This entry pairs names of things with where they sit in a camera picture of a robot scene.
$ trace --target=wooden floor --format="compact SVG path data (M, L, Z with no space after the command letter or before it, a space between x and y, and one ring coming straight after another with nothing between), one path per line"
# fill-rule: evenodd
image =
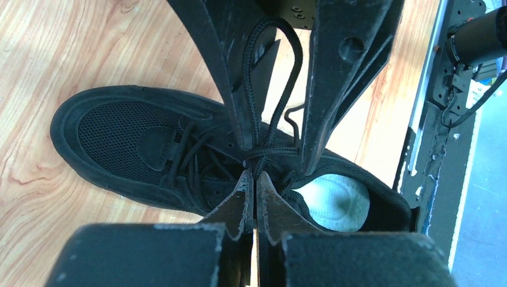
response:
M392 184L438 0L406 1L392 59L337 128L328 148ZM220 95L164 0L0 0L0 286L41 286L67 238L91 222L195 222L88 184L49 137L73 94L116 84ZM301 31L303 45L308 33ZM292 65L282 44L274 77ZM290 105L304 98L302 74ZM265 114L281 85L270 88Z

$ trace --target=hole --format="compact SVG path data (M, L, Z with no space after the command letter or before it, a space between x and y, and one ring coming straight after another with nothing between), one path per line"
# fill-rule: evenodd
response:
M340 43L340 56L347 63L357 62L364 52L364 44L360 39L351 37Z
M299 6L292 6L291 10L294 12L303 12L303 9L301 9Z

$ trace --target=black sneaker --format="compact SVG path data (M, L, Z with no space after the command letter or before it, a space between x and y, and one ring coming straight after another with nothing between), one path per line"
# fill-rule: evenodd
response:
M289 40L294 51L294 67L271 119L269 131L264 133L261 119L256 112L250 72L255 55L255 43L263 30L270 26L280 29ZM298 126L289 118L291 112L301 109L303 106L289 109L284 116L285 120L294 128L294 138L281 136L276 129L301 70L302 62L303 49L299 38L291 25L284 19L267 18L261 20L248 37L243 53L243 87L252 124L253 148L246 152L246 159L252 169L254 178L258 178L261 171L265 170L270 175L276 190L294 209L315 226L327 230L311 217L311 212L303 196L294 190L305 186L322 175L344 176L357 182L368 191L367 199L369 204L367 207L360 207L361 212L365 214L365 219L362 225L358 227L358 230L408 231L412 215L406 200L371 173L345 158L326 150L313 174L304 176L299 149Z
M54 115L51 139L98 187L151 206L205 215L236 186L243 153L220 103L137 86L86 90Z

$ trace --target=black shoelace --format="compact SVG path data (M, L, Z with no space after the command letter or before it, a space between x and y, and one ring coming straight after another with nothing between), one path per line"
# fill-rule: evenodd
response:
M268 27L276 27L280 29L287 39L289 40L292 50L294 52L294 66L292 67L291 74L283 90L282 97L280 98L276 109L274 110L273 117L269 125L268 133L266 135L264 143L261 143L261 119L259 118L255 106L254 91L252 88L251 70L253 65L253 59L255 54L255 43L260 37L263 31ZM303 106L292 108L287 110L285 113L285 120L294 129L294 146L293 147L272 147L274 136L276 134L278 122L282 117L283 110L287 106L292 90L298 78L298 75L303 65L303 48L296 32L293 30L291 25L284 19L269 17L259 21L252 32L250 33L245 50L243 52L243 86L245 88L246 100L249 108L249 117L252 125L252 146L253 148L246 153L246 159L252 162L252 173L253 178L257 179L263 170L266 163L275 166L277 164L268 159L268 155L299 155L299 130L297 124L289 118L291 112L301 109ZM294 176L295 171L289 172L282 181L282 184L286 187L281 192L283 195L290 189L290 182Z
M211 169L217 167L218 170L220 170L229 180L235 181L237 178L235 178L227 169L227 167L222 162L220 162L215 154L216 152L210 148L207 149L207 153L211 158L212 163L208 164L206 167L204 167L204 169L200 170L197 152L213 138L213 135L208 133L203 135L199 140L195 140L190 136L195 127L195 123L189 123L183 131L183 135L181 136L178 149L175 152L175 158L172 161L167 179L169 181L169 186L176 188L177 174L179 172L184 172L188 167L187 181L190 191L192 192L191 200L197 199L200 201L200 203L194 202L196 206L210 208L200 192L201 175L205 175L210 172ZM188 152L185 154L185 157L183 157L185 148L188 149Z

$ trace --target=shoelace loop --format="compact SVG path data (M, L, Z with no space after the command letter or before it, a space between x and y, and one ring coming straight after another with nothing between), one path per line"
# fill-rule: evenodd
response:
M255 106L255 97L254 90L252 88L252 79L251 79L251 70L253 65L253 59L255 54L255 43L258 38L261 36L262 32L265 31L268 27L276 27L280 29L291 44L292 50L294 52L294 65L291 70L291 74L285 85L285 88L282 93L282 97L280 98L274 113L271 118L271 122L269 125L268 133L266 135L266 139L264 144L261 143L261 119L257 114L257 109ZM292 26L285 21L284 19L278 17L268 17L259 21L252 32L248 36L246 41L245 50L243 52L243 86L246 94L246 101L248 104L248 112L250 117L250 122L252 126L252 146L253 148L247 152L247 160L252 160L252 172L253 178L257 179L264 168L266 162L268 162L268 155L298 155L300 154L300 150L297 147L297 143L299 140L299 132L297 129L297 125L290 118L288 119L288 114L285 115L285 120L289 122L294 128L294 147L284 147L284 148L273 148L271 144L274 140L274 135L277 130L278 122L282 117L283 110L287 106L289 98L291 96L292 90L294 89L294 85L298 78L298 75L301 71L301 67L303 65L303 48L301 46L300 40L296 32L293 30Z

